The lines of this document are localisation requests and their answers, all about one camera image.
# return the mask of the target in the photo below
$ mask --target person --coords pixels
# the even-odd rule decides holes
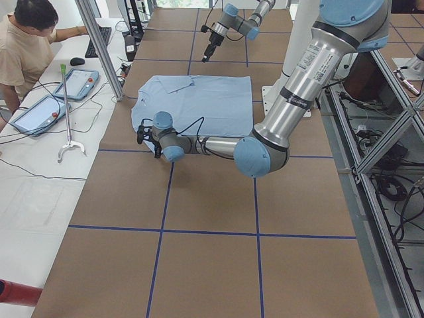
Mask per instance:
[[[84,26],[56,30],[58,14],[48,0],[18,0],[0,22],[0,90],[14,113],[53,60],[50,44],[87,34]],[[0,117],[0,131],[6,125]]]
[[[393,0],[392,13],[424,13],[424,0]]]

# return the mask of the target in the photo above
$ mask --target black keyboard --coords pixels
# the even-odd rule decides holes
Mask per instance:
[[[109,43],[109,39],[111,38],[112,28],[108,26],[105,28],[103,28],[102,26],[99,26],[99,30],[100,30],[101,37],[103,38],[107,46]],[[88,47],[87,47],[87,52],[85,52],[85,58],[96,58],[96,57],[97,57],[97,54],[95,52],[93,42],[90,40],[90,43],[88,44]]]

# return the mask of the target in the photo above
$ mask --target beige t-shirt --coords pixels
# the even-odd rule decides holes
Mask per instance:
[[[46,38],[29,35],[9,21],[11,15],[0,23],[0,83],[15,86],[23,97],[53,60],[56,30]]]

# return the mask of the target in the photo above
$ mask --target white mounting plate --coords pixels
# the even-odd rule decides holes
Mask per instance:
[[[272,86],[262,86],[262,100],[264,101],[264,113],[265,115],[272,107],[272,104],[274,104],[274,100],[271,100],[270,98],[266,98],[266,94],[271,90]],[[311,117],[312,113],[311,110],[307,110],[304,114],[304,117]]]
[[[392,58],[397,67],[405,66],[411,58]],[[411,72],[408,69],[401,70],[405,80],[409,81],[422,81],[424,76]]]

